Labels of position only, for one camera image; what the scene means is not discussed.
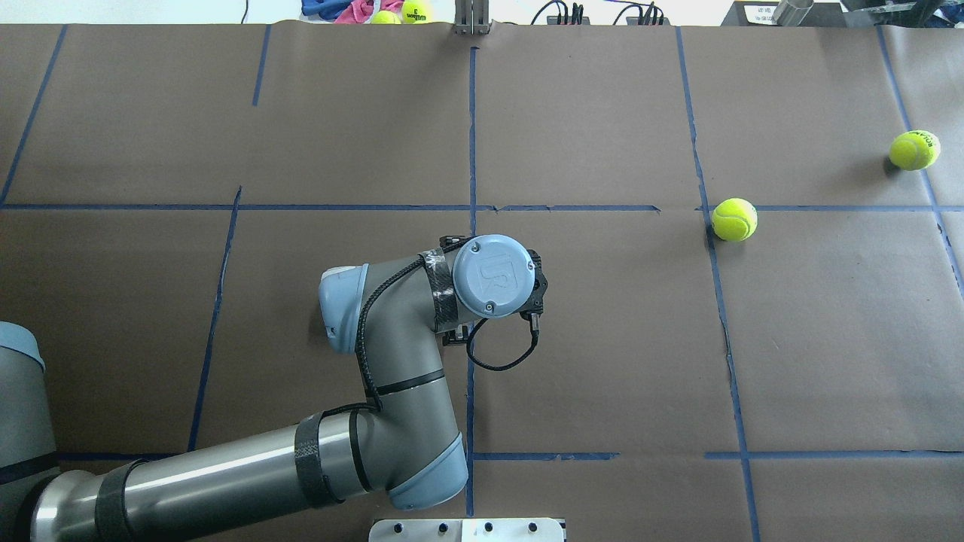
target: light blue joint cover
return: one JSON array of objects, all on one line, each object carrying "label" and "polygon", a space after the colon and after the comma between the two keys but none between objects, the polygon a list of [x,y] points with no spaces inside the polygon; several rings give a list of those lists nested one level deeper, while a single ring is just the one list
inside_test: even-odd
[{"label": "light blue joint cover", "polygon": [[30,356],[40,364],[41,370],[47,371],[47,366],[43,364],[43,360],[40,358],[37,340],[34,339],[34,334],[27,331],[25,327],[11,322],[0,322],[0,348],[9,348],[24,356]]},{"label": "light blue joint cover", "polygon": [[318,285],[318,301],[321,318],[332,348],[341,354],[355,352],[358,335],[359,312],[362,311],[364,280],[368,264],[361,267],[337,267],[321,276]]},{"label": "light blue joint cover", "polygon": [[501,318],[517,311],[532,294],[536,271],[519,241],[492,234],[475,237],[459,250],[452,277],[459,301],[470,311]]},{"label": "light blue joint cover", "polygon": [[421,510],[455,497],[469,481],[469,467],[462,450],[462,433],[418,474],[388,491],[399,510]]}]

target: black velcro strap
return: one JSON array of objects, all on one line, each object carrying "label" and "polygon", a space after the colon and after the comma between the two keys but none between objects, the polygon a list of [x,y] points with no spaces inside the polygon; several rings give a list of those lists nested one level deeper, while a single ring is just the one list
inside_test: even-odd
[{"label": "black velcro strap", "polygon": [[415,386],[421,386],[422,384],[428,384],[429,382],[435,382],[440,378],[445,376],[445,371],[442,369],[434,370],[430,373],[417,376],[415,378],[410,378],[408,380],[403,380],[401,382],[395,382],[394,384],[387,384],[378,387],[378,395],[388,395],[389,393],[399,393],[405,390],[410,390]]},{"label": "black velcro strap", "polygon": [[449,329],[459,323],[459,304],[455,297],[455,283],[448,268],[445,252],[439,248],[420,254],[425,263],[428,285],[432,288],[435,304],[435,331]]},{"label": "black velcro strap", "polygon": [[298,424],[295,429],[295,471],[298,485],[312,508],[344,500],[332,493],[332,485],[321,470],[321,454],[318,449],[318,425],[324,416],[312,414]]},{"label": "black velcro strap", "polygon": [[44,455],[39,455],[33,459],[20,461],[6,467],[0,468],[0,485],[16,482],[17,480],[40,474],[44,471],[56,468],[57,452],[51,451]]},{"label": "black velcro strap", "polygon": [[357,410],[353,410],[351,417],[348,419],[348,436],[352,445],[352,460],[355,462],[355,473],[359,476],[361,487],[365,491],[371,492],[371,483],[368,482],[368,474],[365,474],[364,464],[362,463],[362,447],[359,446],[359,411]]},{"label": "black velcro strap", "polygon": [[123,488],[134,467],[146,462],[144,459],[138,459],[104,475],[104,481],[100,482],[100,489],[97,491],[97,500],[94,502],[94,525],[97,528],[97,534],[100,535],[100,542],[134,540],[134,533],[131,532],[130,524],[127,523]]}]

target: electrical cable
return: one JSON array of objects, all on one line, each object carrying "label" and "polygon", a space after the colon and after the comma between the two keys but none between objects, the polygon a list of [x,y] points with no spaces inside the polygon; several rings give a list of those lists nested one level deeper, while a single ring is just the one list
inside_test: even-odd
[{"label": "electrical cable", "polygon": [[475,354],[473,352],[473,350],[475,349],[475,334],[478,333],[478,331],[482,329],[482,326],[484,326],[485,323],[488,321],[489,321],[489,318],[482,318],[481,320],[479,320],[479,323],[476,324],[475,327],[472,328],[472,332],[469,333],[469,341],[466,342],[466,353],[469,354],[469,359],[472,360],[474,364],[484,369],[494,370],[494,371],[509,370],[510,368],[517,366],[518,364],[525,361],[525,358],[528,358],[529,354],[531,354],[532,351],[536,349],[536,346],[539,345],[539,330],[530,329],[529,333],[532,335],[532,341],[529,343],[529,349],[526,350],[524,354],[519,356],[519,358],[516,361],[504,366],[490,366],[489,364],[482,363],[475,357]]},{"label": "electrical cable", "polygon": [[619,17],[623,16],[623,14],[624,14],[625,12],[627,12],[627,11],[633,9],[633,8],[636,8],[637,10],[639,10],[639,18],[642,19],[642,18],[643,18],[643,6],[642,6],[641,4],[629,4],[628,6],[624,7],[623,10],[622,10],[621,12],[619,12],[618,15],[616,15],[616,20],[612,21],[612,25],[613,25],[613,26],[616,26],[617,24],[619,24]]},{"label": "electrical cable", "polygon": [[546,3],[545,6],[543,6],[542,8],[539,8],[539,11],[536,12],[535,16],[532,17],[532,22],[530,22],[529,25],[535,24],[536,21],[539,20],[539,15],[541,15],[542,12],[544,12],[544,11],[546,10],[546,8],[548,8],[548,7],[551,6],[552,4],[555,4],[555,5],[556,5],[556,9],[559,10],[559,17],[562,17],[562,18],[564,18],[566,21],[568,21],[568,20],[569,20],[569,6],[567,6],[566,3],[563,2],[562,0],[549,0],[549,1]]},{"label": "electrical cable", "polygon": [[665,14],[663,13],[663,10],[659,8],[656,5],[656,3],[638,4],[636,2],[626,2],[623,0],[606,0],[606,1],[613,2],[616,4],[629,4],[628,6],[624,7],[623,10],[620,11],[618,15],[616,15],[616,19],[612,21],[612,26],[616,26],[617,24],[619,24],[619,18],[622,17],[626,11],[631,10],[632,8],[636,8],[637,10],[639,10],[639,17],[636,19],[636,25],[650,26],[649,24],[650,21],[652,21],[653,23],[656,23],[657,18],[660,20],[665,18]]},{"label": "electrical cable", "polygon": [[[443,247],[442,252],[444,254],[447,254],[456,249],[462,248],[468,241],[469,241],[468,239],[463,239],[458,243],[453,243],[451,245]],[[367,410],[374,410],[376,412],[380,412],[382,410],[382,398],[378,394],[378,388],[375,386],[375,380],[371,376],[371,369],[368,366],[368,352],[364,346],[364,332],[365,332],[365,324],[368,321],[368,312],[371,310],[372,305],[375,304],[375,301],[378,300],[378,298],[383,293],[385,293],[385,290],[387,290],[391,285],[394,285],[395,283],[400,281],[403,277],[405,277],[409,273],[412,273],[413,271],[423,266],[424,264],[425,264],[424,258],[419,257],[417,260],[406,265],[391,277],[388,277],[383,283],[381,283],[377,288],[375,288],[374,291],[371,292],[371,295],[368,296],[368,299],[367,301],[365,301],[364,306],[361,307],[361,311],[359,312],[358,333],[356,334],[356,338],[355,338],[355,357],[359,363],[359,371],[361,372],[361,379],[365,386],[365,394],[368,395],[368,397],[374,404],[355,403],[352,405],[345,405],[344,407],[338,407],[338,409],[335,409],[335,410],[340,410],[340,412],[346,412],[346,410],[352,410],[354,408],[364,408]]]}]

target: yellow tennis ball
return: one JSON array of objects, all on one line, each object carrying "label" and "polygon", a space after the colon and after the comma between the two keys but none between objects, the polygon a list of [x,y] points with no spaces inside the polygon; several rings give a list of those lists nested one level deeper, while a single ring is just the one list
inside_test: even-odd
[{"label": "yellow tennis ball", "polygon": [[742,241],[757,230],[757,208],[740,198],[716,206],[710,217],[713,232],[724,241]]},{"label": "yellow tennis ball", "polygon": [[428,0],[405,0],[402,4],[402,22],[422,24],[432,22],[432,3]]},{"label": "yellow tennis ball", "polygon": [[374,14],[370,22],[371,24],[402,24],[402,20],[398,18],[398,15],[388,10],[381,10]]},{"label": "yellow tennis ball", "polygon": [[891,162],[902,170],[922,170],[940,154],[941,142],[937,136],[923,130],[904,132],[891,143]]}]

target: blue tape line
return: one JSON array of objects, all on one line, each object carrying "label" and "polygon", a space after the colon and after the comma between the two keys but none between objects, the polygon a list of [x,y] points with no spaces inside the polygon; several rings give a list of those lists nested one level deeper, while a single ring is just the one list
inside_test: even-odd
[{"label": "blue tape line", "polygon": [[[710,461],[736,461],[735,451],[711,451],[704,457]],[[914,458],[964,458],[964,451],[937,449],[836,449],[812,451],[751,451],[750,459],[914,459]]]},{"label": "blue tape line", "polygon": [[558,452],[558,453],[476,453],[476,461],[609,461],[619,457],[615,451]]},{"label": "blue tape line", "polygon": [[468,211],[470,205],[409,204],[326,204],[326,203],[246,203],[243,211]]},{"label": "blue tape line", "polygon": [[[710,212],[716,205],[710,206]],[[964,212],[964,205],[756,205],[760,212],[824,211],[824,212]],[[5,210],[34,211],[230,211],[229,203],[10,203]],[[242,211],[471,211],[465,204],[395,204],[395,203],[242,203]],[[662,212],[654,205],[494,205],[475,206],[476,210],[516,211],[635,211]]]},{"label": "blue tape line", "polygon": [[689,138],[693,146],[693,162],[696,166],[696,176],[700,179],[700,200],[703,203],[703,222],[707,229],[707,245],[710,249],[710,267],[713,273],[713,287],[716,290],[716,307],[719,311],[720,324],[723,326],[723,338],[726,343],[726,363],[730,370],[730,398],[733,401],[734,419],[736,421],[736,440],[739,444],[740,467],[743,470],[746,506],[750,516],[750,529],[753,534],[753,541],[760,542],[760,521],[757,517],[757,502],[753,491],[753,476],[750,473],[750,457],[746,448],[746,432],[743,428],[743,413],[739,403],[739,386],[736,384],[736,366],[733,361],[733,346],[730,342],[730,327],[727,323],[726,304],[723,301],[723,283],[720,280],[719,266],[716,261],[716,246],[713,242],[713,235],[710,229],[710,206],[707,197],[707,185],[703,177],[703,166],[700,164],[700,155],[696,150],[696,122],[693,119],[693,101],[689,90],[689,76],[686,72],[683,32],[680,27],[676,27],[676,44],[680,56],[680,73],[683,76],[683,97],[686,100],[686,115],[689,118]]},{"label": "blue tape line", "polygon": [[[478,200],[475,176],[475,63],[478,47],[469,49],[469,234],[476,232]],[[475,515],[475,364],[466,359],[466,462],[469,479],[466,481],[466,517]]]},{"label": "blue tape line", "polygon": [[201,366],[201,381],[198,384],[198,398],[194,403],[194,419],[191,421],[191,436],[188,439],[187,450],[193,451],[198,447],[198,430],[201,428],[201,410],[204,406],[204,391],[207,389],[207,375],[211,369],[211,357],[214,353],[214,332],[218,327],[218,316],[221,313],[221,301],[225,292],[225,273],[228,271],[228,256],[231,253],[231,240],[234,239],[234,227],[238,220],[238,204],[241,202],[241,191],[238,187],[234,195],[234,209],[231,211],[231,221],[228,224],[228,240],[225,241],[225,255],[221,258],[221,273],[218,275],[218,290],[214,295],[214,310],[211,312],[211,327],[207,330],[207,346],[204,348],[204,363]]},{"label": "blue tape line", "polygon": [[655,205],[505,205],[495,211],[655,211]]},{"label": "blue tape line", "polygon": [[251,104],[257,107],[257,100],[261,97],[261,78],[264,76],[264,62],[268,60],[268,41],[271,39],[271,25],[264,25],[264,41],[261,43],[261,63],[257,65],[257,80],[254,82],[254,97]]},{"label": "blue tape line", "polygon": [[[897,78],[894,76],[894,66],[891,64],[891,55],[887,51],[887,41],[884,39],[884,30],[883,27],[880,26],[876,28],[877,43],[880,44],[880,52],[884,57],[884,66],[887,68],[887,78],[891,81],[891,89],[894,91],[894,97],[897,99],[897,109],[900,110],[900,117],[903,119],[904,129],[909,131],[912,129],[910,118],[907,116],[907,109],[904,107],[900,86],[897,85]],[[948,261],[951,263],[951,272],[954,275],[954,280],[957,282],[957,292],[964,298],[964,277],[961,276],[960,265],[957,263],[957,255],[954,253],[951,239],[948,237],[948,228],[944,225],[944,217],[941,216],[941,211],[937,205],[937,197],[934,195],[934,187],[930,183],[930,175],[927,174],[927,170],[921,170],[921,179],[924,181],[924,190],[927,193],[930,208],[934,212],[937,230],[940,232],[941,241],[944,243],[944,252],[948,254]]]},{"label": "blue tape line", "polygon": [[478,50],[478,47],[469,50],[469,119],[471,120],[469,124],[469,228],[472,235],[475,235],[476,207],[478,205],[476,194],[478,178],[475,164],[475,57]]},{"label": "blue tape line", "polygon": [[178,453],[113,453],[113,452],[61,452],[57,454],[59,461],[134,461],[136,459],[146,459],[147,461],[157,461],[174,457]]},{"label": "blue tape line", "polygon": [[930,212],[927,205],[754,205],[758,211]]},{"label": "blue tape line", "polygon": [[34,126],[34,119],[37,118],[37,111],[40,109],[40,101],[43,99],[43,92],[47,89],[47,83],[50,82],[50,74],[53,73],[54,65],[57,63],[57,56],[60,54],[61,45],[64,44],[64,36],[67,35],[67,26],[61,26],[60,36],[57,37],[57,44],[54,45],[54,50],[50,54],[50,62],[47,63],[47,71],[43,74],[43,80],[40,82],[40,88],[37,90],[37,97],[34,99],[34,107],[30,109],[30,115],[27,117],[27,123],[23,126],[23,133],[20,134],[20,143],[16,146],[16,152],[13,154],[13,161],[10,163],[10,170],[7,172],[7,182],[3,185],[3,192],[0,192],[0,206],[4,204],[7,200],[7,195],[10,194],[10,187],[13,184],[13,177],[16,176],[16,167],[20,164],[20,155],[23,154],[23,148],[27,145],[27,137],[30,135],[30,128]]},{"label": "blue tape line", "polygon": [[4,207],[18,211],[225,211],[227,204],[146,203],[14,203]]},{"label": "blue tape line", "polygon": [[897,99],[897,110],[900,112],[900,118],[903,120],[904,129],[910,130],[910,118],[907,117],[907,108],[903,104],[903,96],[900,95],[900,89],[897,87],[897,78],[894,77],[894,68],[891,66],[891,53],[887,50],[887,42],[884,40],[884,27],[876,26],[877,30],[877,43],[880,45],[880,52],[884,55],[884,68],[887,70],[887,79],[891,82],[891,90],[894,91],[894,98]]},{"label": "blue tape line", "polygon": [[[143,211],[230,211],[226,203],[12,203],[9,210],[143,210]],[[328,203],[244,203],[243,211],[467,211],[468,205],[328,204]]]}]

